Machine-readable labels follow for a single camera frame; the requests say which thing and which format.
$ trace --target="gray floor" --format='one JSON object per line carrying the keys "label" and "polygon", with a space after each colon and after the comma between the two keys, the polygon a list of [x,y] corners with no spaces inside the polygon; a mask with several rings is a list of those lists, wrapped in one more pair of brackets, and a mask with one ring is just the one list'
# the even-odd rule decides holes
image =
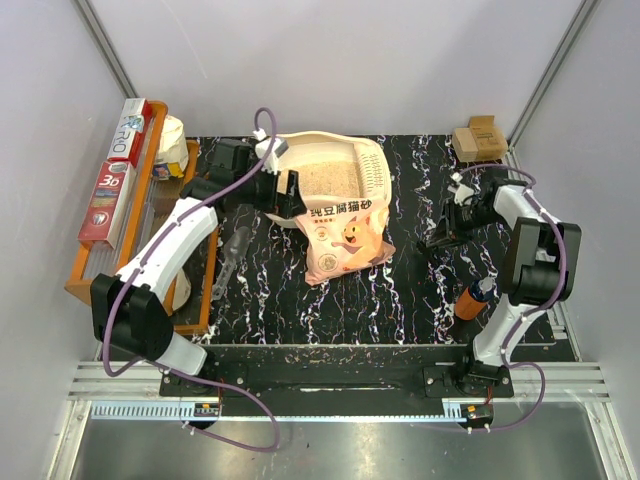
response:
{"label": "gray floor", "polygon": [[[497,407],[497,423],[516,419]],[[266,423],[220,423],[218,433],[266,445]],[[175,423],[90,421],[74,479],[606,478],[586,414],[548,404],[525,426],[469,437],[406,424],[284,423],[281,450],[254,454],[191,437]]]}

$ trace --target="small cardboard box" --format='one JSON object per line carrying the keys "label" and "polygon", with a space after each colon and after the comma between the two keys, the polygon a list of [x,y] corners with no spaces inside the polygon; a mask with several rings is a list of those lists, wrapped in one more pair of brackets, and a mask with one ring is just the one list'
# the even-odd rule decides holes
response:
{"label": "small cardboard box", "polygon": [[471,117],[469,128],[456,128],[453,148],[461,162],[499,160],[507,153],[507,141],[493,120],[493,115]]}
{"label": "small cardboard box", "polygon": [[456,128],[453,132],[453,148],[458,160],[473,162],[478,156],[478,147],[470,128]]}

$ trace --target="black marble surface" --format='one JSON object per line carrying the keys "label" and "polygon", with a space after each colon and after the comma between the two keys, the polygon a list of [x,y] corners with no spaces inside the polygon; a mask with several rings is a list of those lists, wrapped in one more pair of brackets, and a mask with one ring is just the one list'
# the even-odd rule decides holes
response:
{"label": "black marble surface", "polygon": [[[254,238],[245,261],[234,272],[226,296],[213,304],[204,344],[451,344],[480,332],[496,301],[476,320],[454,326],[453,306],[476,278],[496,275],[509,232],[491,225],[465,246],[441,250],[427,259],[418,239],[435,227],[456,166],[451,137],[371,137],[383,147],[393,182],[386,241],[396,253],[385,265],[350,273],[322,285],[304,282],[307,239],[283,229],[249,207],[222,222],[221,241],[246,225]],[[200,141],[198,169],[217,141]],[[479,175],[470,175],[480,186]],[[186,266],[193,297],[179,323],[196,323],[202,298],[207,241]],[[220,269],[219,255],[216,272]],[[546,316],[534,323],[524,343],[554,342]]]}

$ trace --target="orange bottle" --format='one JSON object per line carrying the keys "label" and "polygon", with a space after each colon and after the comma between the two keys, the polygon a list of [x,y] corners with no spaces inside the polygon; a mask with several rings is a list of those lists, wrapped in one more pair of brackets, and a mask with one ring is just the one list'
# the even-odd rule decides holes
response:
{"label": "orange bottle", "polygon": [[473,320],[478,316],[487,302],[493,297],[493,277],[476,280],[464,291],[456,302],[453,311],[460,320]]}

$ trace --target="cardboard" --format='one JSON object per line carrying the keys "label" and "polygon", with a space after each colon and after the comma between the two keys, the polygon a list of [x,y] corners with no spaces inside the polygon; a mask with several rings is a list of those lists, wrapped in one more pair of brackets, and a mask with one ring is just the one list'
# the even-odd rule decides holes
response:
{"label": "cardboard", "polygon": [[478,147],[470,128],[456,128],[453,132],[453,148],[458,160],[473,162],[478,156]]}
{"label": "cardboard", "polygon": [[468,128],[456,128],[453,148],[461,162],[500,160],[509,146],[493,115],[471,117]]}
{"label": "cardboard", "polygon": [[135,170],[128,162],[102,164],[78,234],[85,247],[95,243],[116,247],[134,179]]}

